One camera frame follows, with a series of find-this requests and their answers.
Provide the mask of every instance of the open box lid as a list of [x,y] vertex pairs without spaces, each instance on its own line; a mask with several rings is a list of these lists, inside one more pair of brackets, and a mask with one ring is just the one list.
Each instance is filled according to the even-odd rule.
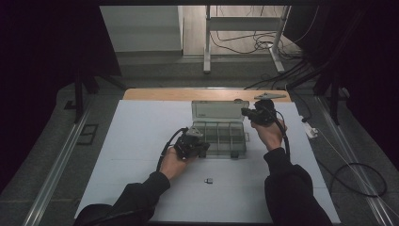
[[193,101],[193,121],[243,121],[241,108],[248,107],[249,101]]

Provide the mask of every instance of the wooden floor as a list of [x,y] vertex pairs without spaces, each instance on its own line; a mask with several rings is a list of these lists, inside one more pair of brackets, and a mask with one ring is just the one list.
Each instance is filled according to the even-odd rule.
[[[279,6],[211,6],[211,17],[279,17],[282,13],[283,7]],[[185,56],[201,56],[203,55],[203,48],[205,44],[205,18],[206,18],[206,7],[205,6],[184,6],[184,55]],[[255,50],[254,39],[259,38],[260,41],[273,41],[274,35],[260,37],[259,34],[267,32],[256,32],[257,36],[254,36],[254,31],[212,31],[211,38],[214,41],[211,43],[211,54],[212,55],[248,55],[242,53],[249,53]],[[237,37],[248,36],[238,40],[228,40]],[[232,50],[218,47],[225,46]],[[281,38],[279,48],[284,45],[284,51],[290,54],[297,54],[300,49],[293,44],[291,41]],[[257,50],[251,53],[251,55],[268,55],[267,49]]]

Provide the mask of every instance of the person's left hand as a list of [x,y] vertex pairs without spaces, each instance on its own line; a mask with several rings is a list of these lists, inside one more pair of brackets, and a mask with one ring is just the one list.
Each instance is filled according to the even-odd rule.
[[170,147],[165,154],[164,160],[161,164],[160,172],[164,173],[169,180],[179,176],[184,171],[185,167],[193,162],[196,158],[181,159],[173,147]]

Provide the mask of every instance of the white wall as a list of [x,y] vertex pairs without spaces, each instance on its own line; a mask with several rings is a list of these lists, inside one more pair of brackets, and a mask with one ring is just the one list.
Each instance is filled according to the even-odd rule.
[[101,12],[115,52],[182,50],[180,7],[101,7]]

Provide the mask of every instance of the black sweatshirt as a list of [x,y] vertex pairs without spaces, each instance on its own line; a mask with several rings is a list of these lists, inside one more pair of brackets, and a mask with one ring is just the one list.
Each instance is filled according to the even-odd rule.
[[[286,157],[284,149],[273,150],[263,158],[270,170],[270,175],[264,181],[264,195],[275,225],[332,225],[326,212],[313,197],[310,175],[300,166],[293,165]],[[153,216],[159,197],[169,188],[168,178],[157,171],[153,172],[143,184],[127,185],[115,204],[109,206],[105,217],[120,213],[135,213],[100,225],[147,224]],[[76,226],[84,225],[76,222],[74,224]]]

